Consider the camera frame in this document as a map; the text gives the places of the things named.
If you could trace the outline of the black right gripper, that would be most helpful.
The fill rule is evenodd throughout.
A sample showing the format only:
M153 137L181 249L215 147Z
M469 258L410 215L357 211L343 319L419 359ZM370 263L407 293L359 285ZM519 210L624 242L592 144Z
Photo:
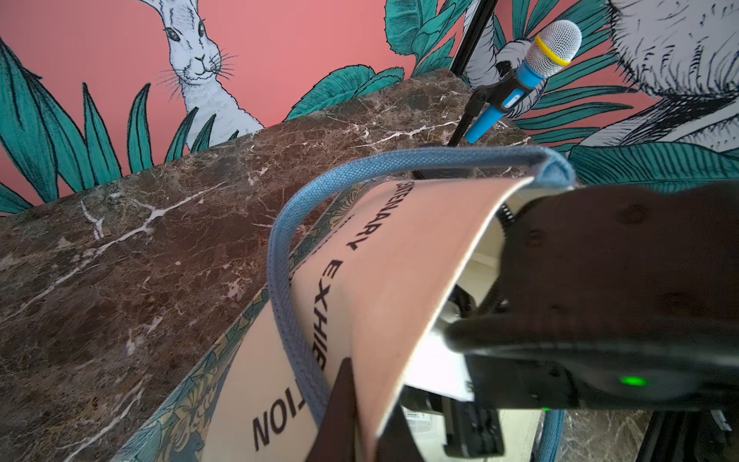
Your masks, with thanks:
M554 412L493 409L404 387L400 405L424 459L552 459Z

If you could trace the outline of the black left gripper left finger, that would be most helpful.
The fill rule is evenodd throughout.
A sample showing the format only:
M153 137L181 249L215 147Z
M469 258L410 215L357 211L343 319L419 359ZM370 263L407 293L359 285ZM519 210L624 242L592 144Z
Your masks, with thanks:
M354 462L356 391L350 358L341 364L323 422L306 462Z

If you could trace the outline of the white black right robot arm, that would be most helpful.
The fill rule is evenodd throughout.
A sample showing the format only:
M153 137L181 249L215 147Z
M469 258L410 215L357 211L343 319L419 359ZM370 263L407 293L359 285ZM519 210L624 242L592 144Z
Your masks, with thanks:
M545 413L537 461L569 410L647 410L641 461L738 457L738 184L682 192L578 189L502 216L500 273L481 302L455 289L442 329L467 398L407 386L444 417L448 456L506 451L500 412Z

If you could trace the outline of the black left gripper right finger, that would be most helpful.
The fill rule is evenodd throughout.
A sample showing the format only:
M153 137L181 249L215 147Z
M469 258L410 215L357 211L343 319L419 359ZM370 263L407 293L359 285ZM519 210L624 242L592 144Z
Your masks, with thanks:
M376 462L424 462L405 419L403 408L397 404L379 438L375 451Z

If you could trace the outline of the cream canvas tote bag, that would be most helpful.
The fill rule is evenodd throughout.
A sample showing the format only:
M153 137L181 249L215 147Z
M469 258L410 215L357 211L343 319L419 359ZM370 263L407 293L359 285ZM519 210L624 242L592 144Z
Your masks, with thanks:
M117 460L305 461L345 358L371 460L405 385L467 398L442 329L453 290L480 298L497 272L500 205L574 182L541 146L406 149L317 178L273 225L267 289Z

